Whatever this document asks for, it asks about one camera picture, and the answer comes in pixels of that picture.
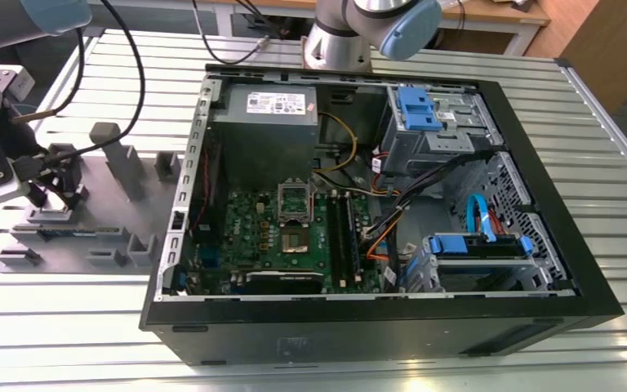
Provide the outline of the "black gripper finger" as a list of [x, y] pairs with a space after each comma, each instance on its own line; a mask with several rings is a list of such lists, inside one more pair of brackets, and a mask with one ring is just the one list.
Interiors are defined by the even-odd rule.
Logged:
[[36, 180], [31, 180], [27, 184], [30, 186], [30, 191], [28, 191], [28, 194], [27, 194], [27, 198], [28, 198], [31, 204], [36, 208], [44, 207], [44, 205], [48, 201], [50, 181], [46, 180], [46, 179], [36, 179]]
[[51, 183], [47, 185], [47, 189], [64, 203], [64, 211], [70, 212], [82, 204], [88, 195], [88, 190], [82, 183], [82, 163], [80, 156], [55, 163], [51, 169]]

